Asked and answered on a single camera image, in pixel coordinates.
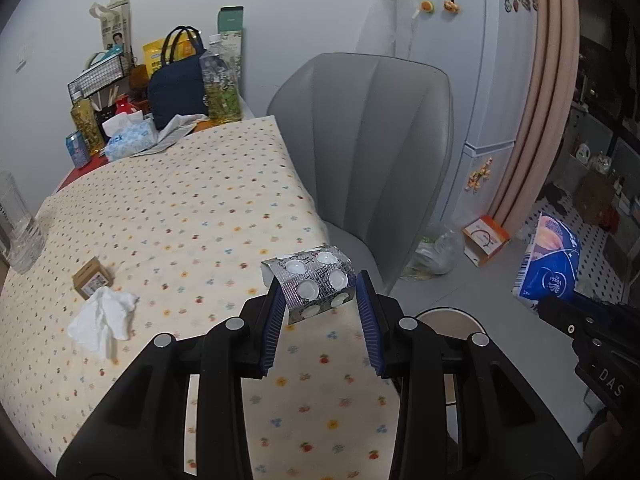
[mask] paper box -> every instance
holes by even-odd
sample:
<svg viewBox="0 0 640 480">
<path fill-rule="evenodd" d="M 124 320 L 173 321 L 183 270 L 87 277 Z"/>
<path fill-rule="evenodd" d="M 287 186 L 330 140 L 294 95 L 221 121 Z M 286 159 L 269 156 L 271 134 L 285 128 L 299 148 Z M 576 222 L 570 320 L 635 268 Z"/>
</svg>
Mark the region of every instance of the paper box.
<svg viewBox="0 0 640 480">
<path fill-rule="evenodd" d="M 606 176 L 591 170 L 578 188 L 574 205 L 582 220 L 598 225 L 615 194 L 613 183 Z"/>
<path fill-rule="evenodd" d="M 113 278 L 98 258 L 92 258 L 74 274 L 73 282 L 76 292 L 88 300 L 100 287 L 113 285 Z"/>
<path fill-rule="evenodd" d="M 480 267 L 504 247 L 509 234 L 493 218 L 481 216 L 462 229 L 465 235 L 465 254 Z"/>
<path fill-rule="evenodd" d="M 244 7 L 221 7 L 218 13 L 218 34 L 222 45 L 234 54 L 238 89 L 242 89 L 242 19 Z"/>
</svg>

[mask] wire basket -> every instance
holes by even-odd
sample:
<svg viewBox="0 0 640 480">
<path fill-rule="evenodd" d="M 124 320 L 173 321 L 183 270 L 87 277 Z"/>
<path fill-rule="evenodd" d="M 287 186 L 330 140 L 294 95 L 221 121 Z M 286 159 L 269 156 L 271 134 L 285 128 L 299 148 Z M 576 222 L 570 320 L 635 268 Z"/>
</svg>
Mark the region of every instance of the wire basket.
<svg viewBox="0 0 640 480">
<path fill-rule="evenodd" d="M 127 54 L 117 54 L 96 63 L 67 85 L 71 102 L 74 103 L 78 99 L 89 97 L 123 79 L 129 75 L 130 66 Z M 80 96 L 74 100 L 73 95 L 76 92 L 80 92 Z"/>
</svg>

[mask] small cardboard box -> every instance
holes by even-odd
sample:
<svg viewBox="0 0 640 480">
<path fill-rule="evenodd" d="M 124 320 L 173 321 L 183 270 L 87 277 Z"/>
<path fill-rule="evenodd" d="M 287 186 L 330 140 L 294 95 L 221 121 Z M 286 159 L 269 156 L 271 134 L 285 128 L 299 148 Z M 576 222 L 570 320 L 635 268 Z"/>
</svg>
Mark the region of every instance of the small cardboard box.
<svg viewBox="0 0 640 480">
<path fill-rule="evenodd" d="M 74 274 L 73 282 L 76 292 L 88 300 L 100 287 L 113 285 L 113 278 L 98 258 L 92 258 Z"/>
<path fill-rule="evenodd" d="M 613 183 L 606 176 L 591 170 L 578 188 L 574 205 L 582 220 L 598 225 L 615 194 Z"/>
<path fill-rule="evenodd" d="M 481 216 L 462 229 L 465 254 L 476 265 L 483 266 L 509 241 L 509 234 L 493 218 Z"/>
</svg>

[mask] white tote bag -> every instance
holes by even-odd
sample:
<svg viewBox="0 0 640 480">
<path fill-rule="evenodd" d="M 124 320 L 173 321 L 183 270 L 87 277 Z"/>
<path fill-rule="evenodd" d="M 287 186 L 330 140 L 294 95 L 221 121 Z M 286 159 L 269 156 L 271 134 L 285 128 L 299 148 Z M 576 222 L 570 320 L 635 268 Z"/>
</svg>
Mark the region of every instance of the white tote bag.
<svg viewBox="0 0 640 480">
<path fill-rule="evenodd" d="M 102 46 L 109 50 L 114 44 L 122 44 L 122 50 L 130 54 L 130 2 L 129 0 L 109 0 L 107 6 L 93 3 L 89 14 L 100 20 Z"/>
<path fill-rule="evenodd" d="M 417 0 L 376 0 L 362 27 L 356 52 L 409 59 L 419 13 Z"/>
</svg>

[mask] plastic bottle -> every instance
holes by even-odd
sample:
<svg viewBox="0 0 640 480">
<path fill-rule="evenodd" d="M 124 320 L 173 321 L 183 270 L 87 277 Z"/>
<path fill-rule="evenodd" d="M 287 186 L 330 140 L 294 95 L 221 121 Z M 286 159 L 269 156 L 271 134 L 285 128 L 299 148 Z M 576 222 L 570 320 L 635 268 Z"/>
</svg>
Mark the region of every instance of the plastic bottle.
<svg viewBox="0 0 640 480">
<path fill-rule="evenodd" d="M 209 49 L 200 56 L 200 67 L 209 119 L 215 126 L 242 119 L 238 80 L 233 66 L 233 55 L 222 46 L 220 35 L 210 36 Z"/>
</svg>

